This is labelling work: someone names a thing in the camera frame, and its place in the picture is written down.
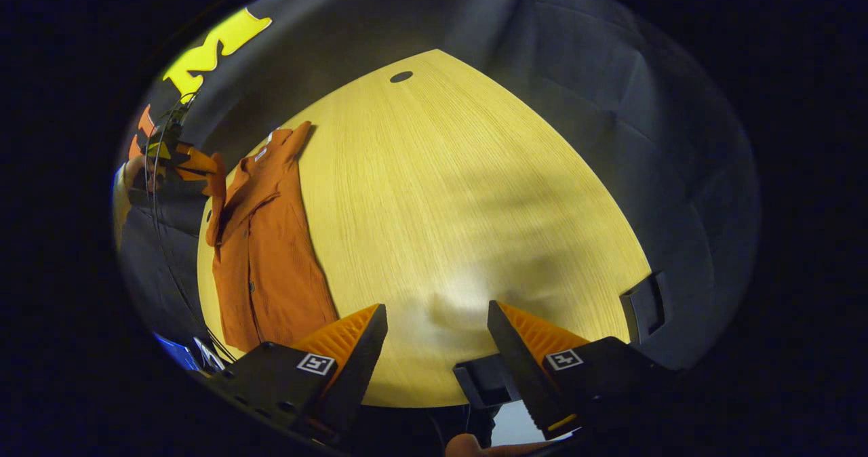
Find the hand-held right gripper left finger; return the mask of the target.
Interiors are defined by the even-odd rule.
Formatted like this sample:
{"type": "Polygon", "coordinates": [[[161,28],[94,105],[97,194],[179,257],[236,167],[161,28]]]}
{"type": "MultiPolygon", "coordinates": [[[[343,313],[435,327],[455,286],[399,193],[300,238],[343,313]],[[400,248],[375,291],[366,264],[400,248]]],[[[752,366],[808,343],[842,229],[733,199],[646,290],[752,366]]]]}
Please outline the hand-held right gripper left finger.
{"type": "Polygon", "coordinates": [[[387,332],[387,307],[373,304],[291,346],[263,342],[207,386],[279,432],[334,448],[359,413],[387,332]]]}

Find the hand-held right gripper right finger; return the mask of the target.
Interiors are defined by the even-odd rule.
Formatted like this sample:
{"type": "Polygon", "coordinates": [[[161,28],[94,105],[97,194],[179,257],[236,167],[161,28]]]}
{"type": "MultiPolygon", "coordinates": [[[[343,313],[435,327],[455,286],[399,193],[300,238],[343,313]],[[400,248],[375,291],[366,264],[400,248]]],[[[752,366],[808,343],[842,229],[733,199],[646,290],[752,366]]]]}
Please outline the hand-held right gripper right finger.
{"type": "Polygon", "coordinates": [[[620,429],[669,401],[677,372],[617,337],[590,342],[524,310],[491,300],[487,327],[534,425],[554,439],[620,429]]]}

